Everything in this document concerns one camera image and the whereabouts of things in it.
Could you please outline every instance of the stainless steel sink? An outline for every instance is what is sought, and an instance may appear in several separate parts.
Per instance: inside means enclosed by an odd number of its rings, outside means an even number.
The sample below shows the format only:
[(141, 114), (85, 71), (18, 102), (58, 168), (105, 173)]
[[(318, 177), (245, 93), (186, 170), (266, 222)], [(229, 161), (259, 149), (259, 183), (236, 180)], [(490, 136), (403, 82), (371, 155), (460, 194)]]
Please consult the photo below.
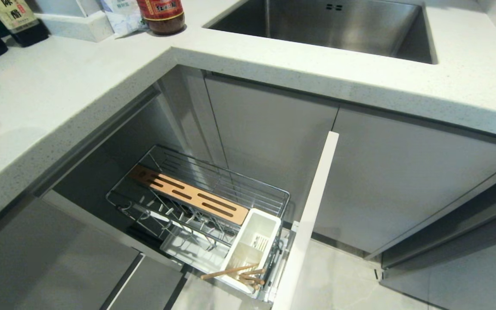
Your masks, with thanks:
[(421, 6), (382, 0), (248, 0), (210, 29), (434, 63)]

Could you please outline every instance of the metal wire rack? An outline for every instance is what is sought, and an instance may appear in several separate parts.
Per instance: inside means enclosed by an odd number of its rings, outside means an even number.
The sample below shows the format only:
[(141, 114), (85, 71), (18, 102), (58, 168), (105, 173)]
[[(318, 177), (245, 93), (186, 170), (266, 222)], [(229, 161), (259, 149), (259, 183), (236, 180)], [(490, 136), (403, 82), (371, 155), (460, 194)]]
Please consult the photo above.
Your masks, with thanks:
[[(275, 186), (161, 145), (152, 147), (136, 165), (281, 219), (290, 199), (288, 192)], [(106, 200), (154, 237), (163, 240), (181, 234), (184, 240), (205, 251), (215, 249), (218, 244), (231, 246), (240, 229), (238, 224), (140, 185), (128, 178), (128, 174), (112, 187)]]

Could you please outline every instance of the brown sauce bottle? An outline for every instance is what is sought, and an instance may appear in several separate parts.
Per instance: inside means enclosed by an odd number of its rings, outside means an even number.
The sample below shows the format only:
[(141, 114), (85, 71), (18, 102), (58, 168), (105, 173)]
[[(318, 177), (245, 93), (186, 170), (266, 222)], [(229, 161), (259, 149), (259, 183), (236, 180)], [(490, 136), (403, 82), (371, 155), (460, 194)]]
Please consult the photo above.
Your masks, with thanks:
[(150, 30), (158, 35), (172, 35), (185, 28), (181, 0), (137, 0)]

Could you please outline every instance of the white quartz countertop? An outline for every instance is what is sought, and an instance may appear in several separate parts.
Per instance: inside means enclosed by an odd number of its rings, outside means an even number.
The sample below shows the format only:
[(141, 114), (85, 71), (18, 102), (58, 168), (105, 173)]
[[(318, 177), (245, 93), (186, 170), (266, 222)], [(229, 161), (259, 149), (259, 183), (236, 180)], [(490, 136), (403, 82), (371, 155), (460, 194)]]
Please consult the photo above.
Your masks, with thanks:
[(242, 0), (183, 0), (187, 29), (100, 43), (50, 37), (0, 57), (0, 211), (175, 65), (496, 134), (496, 28), (473, 0), (426, 0), (438, 64), (203, 28)]

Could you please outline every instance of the wooden cutting board holder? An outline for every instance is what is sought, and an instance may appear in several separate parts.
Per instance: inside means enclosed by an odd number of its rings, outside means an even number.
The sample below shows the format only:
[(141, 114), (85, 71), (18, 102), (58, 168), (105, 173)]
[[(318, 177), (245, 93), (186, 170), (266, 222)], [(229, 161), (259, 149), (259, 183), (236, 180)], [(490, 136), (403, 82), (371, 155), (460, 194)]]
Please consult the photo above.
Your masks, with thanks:
[(158, 192), (238, 225), (242, 225), (248, 214), (248, 209), (243, 206), (141, 165), (136, 165), (128, 176)]

